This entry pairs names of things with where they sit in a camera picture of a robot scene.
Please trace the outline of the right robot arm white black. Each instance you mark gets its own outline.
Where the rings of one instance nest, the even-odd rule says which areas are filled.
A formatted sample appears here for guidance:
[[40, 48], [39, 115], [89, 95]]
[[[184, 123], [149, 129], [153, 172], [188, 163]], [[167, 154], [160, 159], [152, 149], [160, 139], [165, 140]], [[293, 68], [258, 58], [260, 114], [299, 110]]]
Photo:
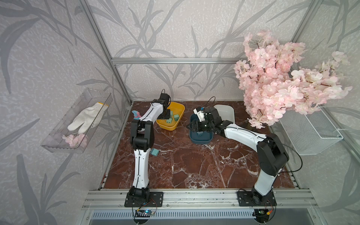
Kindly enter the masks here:
[[224, 138], [235, 140], [251, 148], [258, 155], [260, 172], [251, 191], [253, 201], [262, 201], [270, 195], [273, 184], [289, 161], [283, 144], [275, 134], [260, 134], [242, 128], [232, 121], [223, 120], [214, 107], [197, 107], [193, 110], [198, 120], [192, 121], [187, 128], [192, 132], [211, 132]]

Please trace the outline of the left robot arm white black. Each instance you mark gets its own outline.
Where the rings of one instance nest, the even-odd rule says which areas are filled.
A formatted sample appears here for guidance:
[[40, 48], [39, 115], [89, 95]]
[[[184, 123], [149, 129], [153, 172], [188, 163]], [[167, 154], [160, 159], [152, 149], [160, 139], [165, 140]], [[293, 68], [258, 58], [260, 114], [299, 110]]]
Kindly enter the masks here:
[[138, 120], [131, 122], [130, 143], [135, 154], [135, 176], [133, 186], [129, 191], [134, 200], [149, 201], [149, 156], [154, 145], [154, 123], [156, 120], [170, 118], [168, 107], [171, 97], [162, 91], [159, 98], [151, 102], [147, 112]]

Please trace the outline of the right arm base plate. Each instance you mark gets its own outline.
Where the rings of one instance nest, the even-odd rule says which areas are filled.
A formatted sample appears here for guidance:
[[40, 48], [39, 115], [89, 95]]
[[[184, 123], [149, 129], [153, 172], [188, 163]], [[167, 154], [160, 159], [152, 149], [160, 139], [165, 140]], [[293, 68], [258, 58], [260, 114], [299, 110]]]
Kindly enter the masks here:
[[275, 207], [277, 202], [273, 191], [271, 190], [267, 195], [262, 196], [256, 191], [244, 191], [240, 190], [237, 192], [238, 204], [241, 207]]

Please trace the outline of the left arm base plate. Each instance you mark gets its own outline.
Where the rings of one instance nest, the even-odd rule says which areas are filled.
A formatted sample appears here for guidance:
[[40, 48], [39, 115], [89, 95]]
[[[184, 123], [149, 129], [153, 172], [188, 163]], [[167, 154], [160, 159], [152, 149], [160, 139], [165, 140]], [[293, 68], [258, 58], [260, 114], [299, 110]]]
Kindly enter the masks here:
[[126, 196], [124, 206], [131, 207], [162, 207], [164, 200], [163, 192], [149, 192], [145, 194], [130, 194]]

